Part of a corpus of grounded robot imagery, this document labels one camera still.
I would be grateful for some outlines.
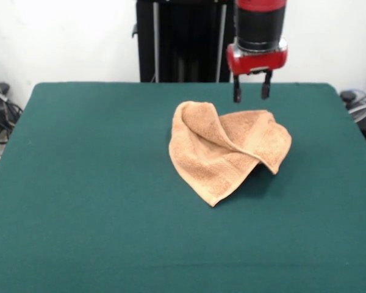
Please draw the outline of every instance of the green tablecloth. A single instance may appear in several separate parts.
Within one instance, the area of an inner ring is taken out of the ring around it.
[[[366,142],[325,84],[36,86],[0,162],[0,292],[366,292]],[[293,137],[210,208],[168,156],[185,100]]]

